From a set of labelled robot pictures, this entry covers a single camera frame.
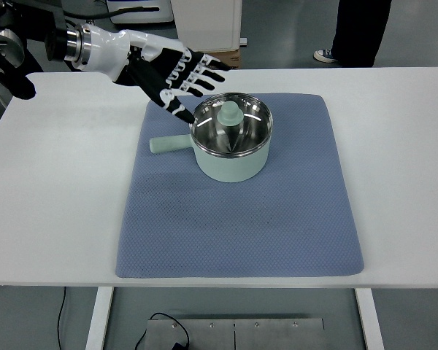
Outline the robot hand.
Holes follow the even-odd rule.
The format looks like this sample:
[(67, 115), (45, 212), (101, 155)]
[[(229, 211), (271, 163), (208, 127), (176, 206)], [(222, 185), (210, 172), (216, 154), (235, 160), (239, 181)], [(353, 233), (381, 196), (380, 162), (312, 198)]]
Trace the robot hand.
[(230, 66), (177, 39), (141, 31), (111, 33), (89, 26), (91, 53), (84, 71), (106, 74), (119, 85), (137, 85), (159, 107), (192, 124), (194, 116), (178, 100), (177, 91), (203, 96), (223, 82)]

